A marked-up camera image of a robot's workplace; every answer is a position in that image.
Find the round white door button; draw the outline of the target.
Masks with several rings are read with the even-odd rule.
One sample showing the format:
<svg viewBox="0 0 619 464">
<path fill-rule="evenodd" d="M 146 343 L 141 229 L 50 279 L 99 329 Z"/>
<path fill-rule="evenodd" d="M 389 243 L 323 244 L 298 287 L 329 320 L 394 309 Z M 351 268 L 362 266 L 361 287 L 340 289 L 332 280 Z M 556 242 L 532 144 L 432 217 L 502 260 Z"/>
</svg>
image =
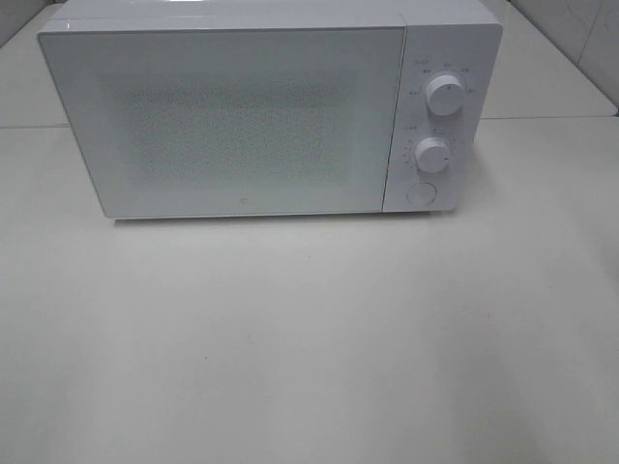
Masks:
<svg viewBox="0 0 619 464">
<path fill-rule="evenodd" d="M 430 182 L 413 185 L 406 194 L 408 202 L 416 208 L 426 208 L 436 199 L 437 188 Z"/>
</svg>

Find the white timer knob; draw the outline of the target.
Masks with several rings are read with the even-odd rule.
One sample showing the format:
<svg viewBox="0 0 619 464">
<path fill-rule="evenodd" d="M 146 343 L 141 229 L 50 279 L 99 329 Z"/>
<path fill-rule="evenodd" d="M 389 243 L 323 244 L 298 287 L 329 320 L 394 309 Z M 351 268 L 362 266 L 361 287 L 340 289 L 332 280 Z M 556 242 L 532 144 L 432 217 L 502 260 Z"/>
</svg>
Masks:
<svg viewBox="0 0 619 464">
<path fill-rule="evenodd" d="M 420 171 L 434 174 L 449 165 L 452 154 L 450 146 L 443 138 L 428 137 L 414 147 L 413 157 Z"/>
</svg>

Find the white microwave door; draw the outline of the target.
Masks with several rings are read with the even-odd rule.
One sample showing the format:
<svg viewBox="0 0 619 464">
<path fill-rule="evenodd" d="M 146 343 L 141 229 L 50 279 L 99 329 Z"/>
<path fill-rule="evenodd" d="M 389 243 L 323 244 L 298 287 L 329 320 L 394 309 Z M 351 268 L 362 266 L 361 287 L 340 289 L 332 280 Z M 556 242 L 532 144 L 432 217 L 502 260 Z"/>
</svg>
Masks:
<svg viewBox="0 0 619 464">
<path fill-rule="evenodd" d="M 400 28 L 43 33 L 108 218 L 381 209 Z"/>
</svg>

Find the white microwave oven body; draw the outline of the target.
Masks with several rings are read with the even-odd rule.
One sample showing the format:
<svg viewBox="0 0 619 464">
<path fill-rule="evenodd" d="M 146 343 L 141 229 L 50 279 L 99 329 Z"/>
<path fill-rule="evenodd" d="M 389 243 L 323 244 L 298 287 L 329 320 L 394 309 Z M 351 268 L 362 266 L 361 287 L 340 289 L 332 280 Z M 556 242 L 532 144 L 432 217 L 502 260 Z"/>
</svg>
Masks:
<svg viewBox="0 0 619 464">
<path fill-rule="evenodd" d="M 343 214 L 451 211 L 460 198 L 503 34 L 502 24 L 481 2 L 69 1 L 45 24 L 38 42 L 43 33 L 373 28 L 404 32 L 383 203 L 377 212 Z M 466 85 L 463 106 L 451 116 L 433 115 L 426 106 L 424 87 L 437 73 L 456 73 Z M 434 174 L 420 171 L 413 157 L 414 147 L 428 137 L 443 138 L 452 154 L 449 165 Z M 426 208 L 406 199 L 420 182 L 437 188 Z"/>
</svg>

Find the upper white power knob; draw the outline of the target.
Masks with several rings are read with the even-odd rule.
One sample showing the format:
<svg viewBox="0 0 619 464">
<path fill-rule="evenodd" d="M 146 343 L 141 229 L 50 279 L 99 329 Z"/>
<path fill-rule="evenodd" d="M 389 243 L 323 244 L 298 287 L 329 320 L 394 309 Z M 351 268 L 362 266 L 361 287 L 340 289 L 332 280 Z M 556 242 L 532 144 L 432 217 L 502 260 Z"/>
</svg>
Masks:
<svg viewBox="0 0 619 464">
<path fill-rule="evenodd" d="M 431 76 L 425 84 L 427 109 L 436 116 L 451 116 L 461 110 L 466 94 L 464 80 L 454 72 Z"/>
</svg>

